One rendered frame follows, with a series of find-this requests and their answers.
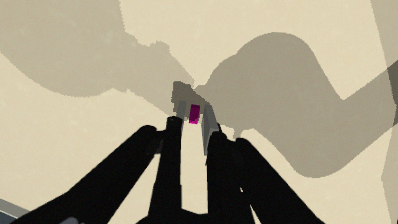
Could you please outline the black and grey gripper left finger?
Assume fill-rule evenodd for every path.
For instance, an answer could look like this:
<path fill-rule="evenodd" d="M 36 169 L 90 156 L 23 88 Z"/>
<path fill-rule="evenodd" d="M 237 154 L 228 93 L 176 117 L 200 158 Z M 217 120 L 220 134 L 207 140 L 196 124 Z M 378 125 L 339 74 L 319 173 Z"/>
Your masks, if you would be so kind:
<path fill-rule="evenodd" d="M 182 224 L 185 110 L 186 101 L 180 100 L 177 114 L 167 118 L 165 130 L 157 131 L 152 125 L 140 127 L 66 193 L 10 224 L 108 224 L 155 154 L 160 153 L 146 224 Z"/>

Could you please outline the magenta rectangular block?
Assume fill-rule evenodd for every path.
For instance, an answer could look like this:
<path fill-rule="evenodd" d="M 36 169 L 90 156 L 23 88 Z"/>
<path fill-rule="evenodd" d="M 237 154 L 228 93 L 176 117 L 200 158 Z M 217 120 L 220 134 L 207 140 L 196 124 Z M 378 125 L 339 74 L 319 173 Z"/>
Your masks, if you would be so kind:
<path fill-rule="evenodd" d="M 200 111 L 200 105 L 191 104 L 189 123 L 192 123 L 192 124 L 198 123 L 199 111 Z"/>

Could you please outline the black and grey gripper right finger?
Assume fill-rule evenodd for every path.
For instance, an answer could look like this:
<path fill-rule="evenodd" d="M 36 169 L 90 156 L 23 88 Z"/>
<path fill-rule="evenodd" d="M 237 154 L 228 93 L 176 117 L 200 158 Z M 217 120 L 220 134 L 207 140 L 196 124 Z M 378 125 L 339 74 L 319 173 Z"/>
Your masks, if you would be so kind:
<path fill-rule="evenodd" d="M 227 138 L 212 105 L 205 104 L 201 129 L 208 213 L 220 212 L 221 224 L 256 224 L 251 207 L 261 224 L 326 224 L 250 141 Z"/>

